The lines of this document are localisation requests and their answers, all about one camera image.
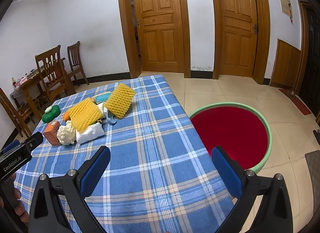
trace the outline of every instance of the hanging keychain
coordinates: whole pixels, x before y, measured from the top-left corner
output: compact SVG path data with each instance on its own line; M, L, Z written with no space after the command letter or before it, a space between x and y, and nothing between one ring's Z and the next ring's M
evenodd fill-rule
M291 12L291 3L288 1L288 5L289 5L289 8L290 8L290 20L291 20L291 23L293 23L292 22L292 12Z

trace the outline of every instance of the peeling paint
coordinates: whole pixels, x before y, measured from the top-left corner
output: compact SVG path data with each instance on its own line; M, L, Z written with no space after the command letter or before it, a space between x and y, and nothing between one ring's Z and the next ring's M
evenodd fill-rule
M212 71L212 68L209 66L209 67L198 67L198 66L193 66L191 67L192 69L196 69L198 71Z

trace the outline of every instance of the wooden chair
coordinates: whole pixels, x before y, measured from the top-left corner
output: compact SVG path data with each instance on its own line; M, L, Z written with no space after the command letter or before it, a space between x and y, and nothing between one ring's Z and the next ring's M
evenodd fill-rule
M60 97L60 93L63 90L67 95L71 95L70 88L67 83L67 78L69 77L64 70L64 66L60 58L60 48L61 46L58 45L55 48L35 56L38 69L40 69L40 61L42 61L44 66L43 71L40 71L39 74L45 91L39 98L46 96L51 103L54 102L56 97Z
M87 80L87 77L84 74L84 70L82 67L79 47L80 47L80 41L78 41L76 44L73 44L67 48L69 64L71 68L71 72L68 73L68 75L69 77L74 77L76 84L79 86L79 82L76 78L76 74L81 72L85 82L87 83L87 85L89 85L89 82Z
M31 108L28 105L23 104L18 110L16 110L1 88L0 103L2 104L3 108L7 112L15 127L17 128L21 137L23 137L22 132L24 132L26 137L31 136L32 132L30 131L29 127L25 122L27 118L30 118L31 121L35 123L34 120L31 118L31 114L33 114ZM38 99L35 100L35 105L42 113Z

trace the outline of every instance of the green basin rim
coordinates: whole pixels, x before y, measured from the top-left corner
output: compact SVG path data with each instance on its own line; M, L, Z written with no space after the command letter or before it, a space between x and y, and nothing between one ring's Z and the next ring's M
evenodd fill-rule
M250 112L252 112L253 114L255 114L255 116L257 116L261 122L263 123L264 127L267 130L267 135L268 135L268 148L267 148L267 152L264 155L263 159L254 167L250 168L250 170L254 171L256 174L261 171L261 169L263 168L263 166L266 164L270 153L271 153L271 149L272 149L272 132L271 132L271 128L267 122L267 120L265 119L265 117L259 112L257 111L255 108L245 105L245 104L241 104L241 103L237 103L237 102L219 102L219 103L214 103L214 104L210 104L210 105L206 105L204 107L200 107L199 109L197 109L196 111L192 112L189 115L190 120L196 116L197 114L201 113L204 110L210 109L210 108L215 108L215 107L220 107L220 106L234 106L234 107L240 107L242 109L246 109Z

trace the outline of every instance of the black door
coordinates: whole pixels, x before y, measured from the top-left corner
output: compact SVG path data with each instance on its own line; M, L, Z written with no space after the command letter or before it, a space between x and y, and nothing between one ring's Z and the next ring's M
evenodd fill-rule
M309 52L299 96L317 116L320 110L320 24L316 13L308 9Z

